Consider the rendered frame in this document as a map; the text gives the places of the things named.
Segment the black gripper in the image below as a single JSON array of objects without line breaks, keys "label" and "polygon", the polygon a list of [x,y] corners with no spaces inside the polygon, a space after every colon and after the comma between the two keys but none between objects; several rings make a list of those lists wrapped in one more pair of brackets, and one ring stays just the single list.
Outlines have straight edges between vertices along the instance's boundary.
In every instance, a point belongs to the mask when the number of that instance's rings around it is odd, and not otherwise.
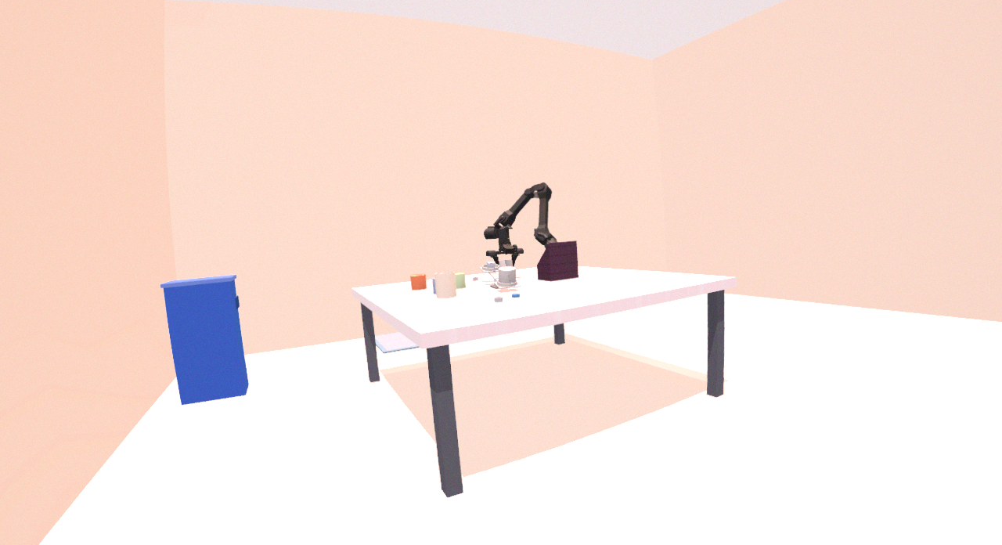
[{"label": "black gripper", "polygon": [[[498,243],[499,243],[499,251],[494,251],[494,250],[492,250],[492,251],[486,251],[486,256],[490,256],[491,258],[493,258],[493,260],[496,262],[497,265],[499,265],[499,256],[497,256],[497,254],[504,254],[503,252],[500,251],[502,242],[505,242],[505,244],[508,244],[510,242],[510,238],[499,239],[499,241],[498,241]],[[514,254],[511,254],[511,259],[512,259],[512,262],[513,262],[513,267],[514,267],[515,261],[517,259],[517,256],[519,256],[520,254],[523,254],[523,253],[524,253],[524,249],[523,248],[517,248],[517,251],[515,251]]]}]

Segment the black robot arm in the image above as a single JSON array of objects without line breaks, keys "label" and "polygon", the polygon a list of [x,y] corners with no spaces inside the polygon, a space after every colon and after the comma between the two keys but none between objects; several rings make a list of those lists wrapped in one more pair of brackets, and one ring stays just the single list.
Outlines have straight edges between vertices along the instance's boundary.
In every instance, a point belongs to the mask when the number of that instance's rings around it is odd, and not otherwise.
[{"label": "black robot arm", "polygon": [[[537,191],[537,192],[536,192]],[[517,199],[513,204],[511,209],[505,210],[501,215],[499,215],[494,226],[488,226],[484,231],[484,236],[486,240],[489,239],[506,239],[510,238],[509,229],[516,219],[517,214],[524,208],[524,206],[532,199],[539,199],[539,226],[534,229],[534,235],[536,240],[547,248],[549,243],[557,242],[556,237],[549,232],[548,220],[549,220],[549,201],[551,200],[552,190],[549,189],[546,183],[540,183],[534,185],[533,187],[526,189],[524,194]],[[503,226],[500,226],[499,223]],[[514,254],[517,251],[517,245],[511,245],[511,242],[505,244],[502,242],[500,251],[504,254]]]}]

